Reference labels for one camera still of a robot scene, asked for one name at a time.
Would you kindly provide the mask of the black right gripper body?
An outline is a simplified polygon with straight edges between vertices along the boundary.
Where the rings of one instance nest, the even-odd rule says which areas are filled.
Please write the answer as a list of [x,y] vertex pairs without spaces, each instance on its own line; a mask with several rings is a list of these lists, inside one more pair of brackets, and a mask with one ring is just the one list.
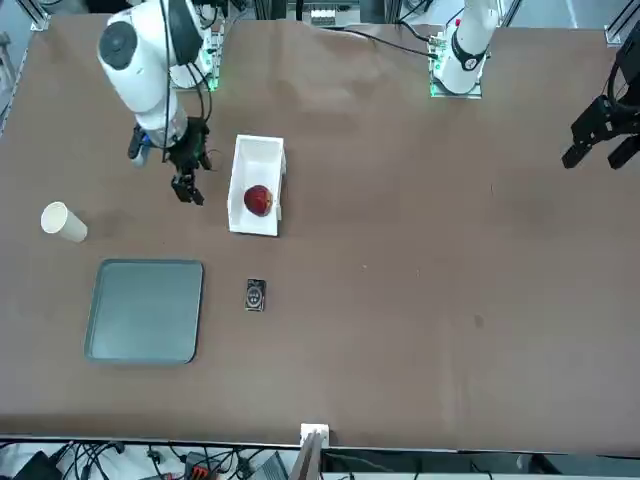
[[168,160],[179,173],[192,173],[202,167],[210,169],[206,141],[210,133],[206,121],[199,117],[188,117],[187,128],[180,140],[167,149]]

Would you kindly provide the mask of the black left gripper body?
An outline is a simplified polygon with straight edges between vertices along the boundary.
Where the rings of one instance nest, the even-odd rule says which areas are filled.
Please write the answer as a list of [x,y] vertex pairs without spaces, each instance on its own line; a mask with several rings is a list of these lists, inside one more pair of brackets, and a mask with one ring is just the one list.
[[639,132],[639,108],[596,97],[571,125],[575,146],[594,146],[623,134]]

